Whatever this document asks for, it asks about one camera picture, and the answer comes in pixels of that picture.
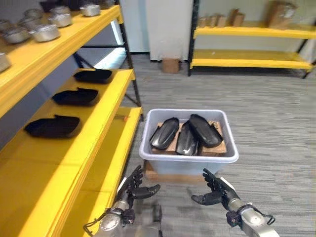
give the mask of white wall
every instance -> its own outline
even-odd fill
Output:
[[[312,24],[316,17],[316,0],[296,0],[299,6],[293,22]],[[199,15],[222,13],[228,15],[232,8],[240,8],[245,20],[263,20],[268,0],[200,0]],[[159,60],[161,51],[168,42],[182,44],[182,59],[187,59],[192,15],[192,0],[146,0],[148,34],[152,60]],[[257,49],[295,51],[302,39],[240,37],[240,36],[199,36],[195,48],[212,49]],[[316,40],[310,40],[302,50],[302,57],[313,61],[316,56]]]
[[[171,50],[180,51],[182,60],[188,58],[192,3],[193,0],[146,0],[151,60],[160,60]]]
[[[148,52],[145,0],[121,0],[127,40],[131,52]]]

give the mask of yellow shelf board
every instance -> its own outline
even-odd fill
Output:
[[[119,5],[101,10],[99,16],[72,15],[73,24],[60,28],[61,37],[56,40],[38,43],[30,39],[8,45],[0,39],[0,52],[12,63],[0,73],[0,117],[111,21],[122,18]]]
[[[289,29],[279,30],[267,28],[263,22],[245,21],[241,27],[197,27],[194,33],[194,38],[202,35],[316,39],[316,27],[312,25],[290,24]]]
[[[133,70],[113,73],[110,84],[71,77],[59,91],[97,89],[93,107],[59,106],[48,100],[30,119],[54,114],[79,117],[83,127],[70,139],[43,139],[21,129],[0,152],[0,231],[4,236],[52,236],[67,215],[119,108]]]
[[[141,108],[118,109],[58,236],[88,237],[82,226],[98,218],[105,208],[112,206],[141,112]],[[98,224],[92,230],[95,233]]]
[[[206,67],[257,67],[292,68],[311,70],[313,65],[305,62],[294,52],[257,50],[194,50],[191,68]]]

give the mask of brown package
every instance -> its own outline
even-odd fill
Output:
[[[209,121],[209,124],[214,123],[215,128],[217,129],[217,131],[219,132],[219,134],[221,136],[223,136],[222,133],[222,128],[219,122],[213,122],[213,121]],[[154,154],[167,154],[167,155],[176,155],[176,146],[177,146],[177,140],[178,140],[178,136],[179,136],[179,132],[181,131],[183,123],[179,124],[179,130],[176,133],[173,141],[171,142],[171,144],[169,145],[169,147],[166,150],[158,150],[156,148],[152,148],[152,152]],[[204,156],[204,157],[221,157],[226,153],[226,145],[225,142],[222,141],[222,143],[220,145],[218,145],[217,147],[212,147],[212,148],[206,148],[206,147],[202,147],[202,150],[200,151],[200,156]]]
[[[204,28],[206,26],[207,17],[200,17],[198,19],[198,26]]]
[[[233,20],[232,26],[235,26],[235,27],[241,26],[244,18],[245,18],[245,14],[237,13]]]
[[[239,13],[239,8],[234,8],[231,10],[231,13],[229,15],[229,20],[228,20],[231,26],[234,24],[234,19],[238,13]]]
[[[216,26],[217,16],[209,16],[207,19],[207,26],[213,28]]]
[[[274,1],[271,4],[269,15],[267,18],[267,24],[269,28],[286,30],[289,23],[294,16],[297,6],[285,2],[285,1]]]
[[[164,73],[178,73],[179,72],[179,59],[178,58],[163,58],[162,71]]]
[[[218,15],[217,18],[217,27],[225,27],[226,26],[226,16]]]

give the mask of robotic arm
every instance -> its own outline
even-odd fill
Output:
[[[91,237],[122,237],[124,236],[123,227],[126,224],[133,224],[135,220],[135,212],[132,209],[135,199],[150,198],[155,195],[160,185],[152,187],[139,187],[142,184],[143,169],[139,165],[132,174],[125,180],[118,192],[116,201],[112,208],[108,208],[105,212],[93,222],[83,226]],[[89,230],[89,227],[100,222],[99,229],[95,235]]]
[[[192,195],[191,199],[201,205],[221,203],[228,210],[226,217],[231,227],[239,226],[249,237],[279,237],[270,227],[275,221],[272,215],[265,215],[252,204],[244,204],[234,188],[223,178],[217,178],[207,169],[203,170],[204,179],[212,192],[205,195]]]

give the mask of plastic storage bin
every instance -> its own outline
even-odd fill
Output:
[[[227,152],[223,157],[158,155],[152,153],[149,140],[158,122],[163,122],[171,117],[176,117],[180,122],[185,122],[191,114],[198,114],[207,120],[219,121],[222,127],[223,137]],[[238,150],[234,143],[233,135],[229,127],[226,114],[221,110],[177,110],[177,109],[153,109],[147,114],[147,121],[143,132],[142,142],[139,148],[141,158],[148,160],[153,169],[159,174],[202,174],[207,168],[216,173],[228,163],[236,162],[239,158]]]

